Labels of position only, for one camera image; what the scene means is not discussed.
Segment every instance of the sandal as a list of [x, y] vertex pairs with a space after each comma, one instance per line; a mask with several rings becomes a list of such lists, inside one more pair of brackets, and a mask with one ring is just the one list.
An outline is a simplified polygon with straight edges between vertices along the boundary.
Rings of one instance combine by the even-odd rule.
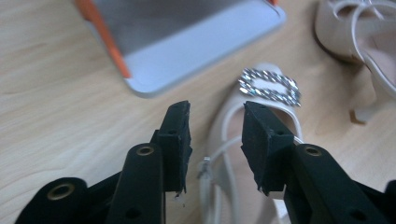
[[315, 32], [334, 56], [364, 63], [372, 72], [376, 101], [352, 111], [364, 123], [377, 111], [396, 106], [396, 3], [386, 0], [322, 0]]
[[205, 224], [290, 222], [283, 201], [264, 197], [254, 190], [257, 185], [253, 173], [239, 147], [245, 101], [270, 107], [301, 143], [300, 122], [293, 109], [300, 105], [299, 98], [295, 81], [283, 76], [277, 66], [263, 63], [255, 69], [245, 69], [239, 85], [215, 119], [206, 145], [210, 157], [201, 163], [201, 208]]

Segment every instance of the wooden table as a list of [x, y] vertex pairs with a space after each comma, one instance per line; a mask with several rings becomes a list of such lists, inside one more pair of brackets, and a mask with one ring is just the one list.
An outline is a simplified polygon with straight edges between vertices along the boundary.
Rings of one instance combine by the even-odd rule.
[[194, 149], [185, 207], [168, 195], [168, 223], [200, 223], [197, 164], [211, 121], [240, 71], [279, 65], [299, 83], [304, 140], [328, 149], [350, 176], [383, 190], [396, 178], [395, 111], [368, 124], [348, 110], [374, 99], [367, 69], [340, 63], [315, 41], [317, 0], [280, 2], [288, 14], [275, 33], [229, 55], [152, 99], [135, 96], [73, 4], [0, 4], [0, 222], [11, 223], [45, 184], [64, 176], [91, 186], [118, 172], [134, 145], [148, 142], [167, 107], [191, 102]]

